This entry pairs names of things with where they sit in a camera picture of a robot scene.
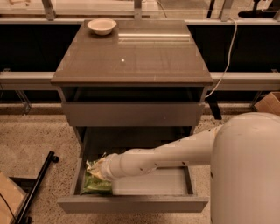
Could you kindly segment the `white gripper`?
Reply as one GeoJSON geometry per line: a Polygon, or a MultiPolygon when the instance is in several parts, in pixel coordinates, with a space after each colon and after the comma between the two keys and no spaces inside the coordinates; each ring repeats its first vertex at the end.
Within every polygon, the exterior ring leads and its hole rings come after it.
{"type": "Polygon", "coordinates": [[[94,167],[88,167],[89,172],[93,177],[98,179],[104,179],[107,181],[113,181],[119,179],[117,172],[119,171],[119,155],[116,153],[107,155],[106,152],[102,156],[93,161],[93,164],[101,162],[100,169],[94,167]]]}

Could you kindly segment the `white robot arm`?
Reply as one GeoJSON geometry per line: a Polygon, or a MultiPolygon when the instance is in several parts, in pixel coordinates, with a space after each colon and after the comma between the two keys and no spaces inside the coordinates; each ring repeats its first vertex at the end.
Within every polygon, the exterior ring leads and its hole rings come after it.
{"type": "Polygon", "coordinates": [[[279,115],[236,115],[156,148],[104,155],[87,171],[113,182],[188,165],[210,165],[211,224],[280,224],[279,115]]]}

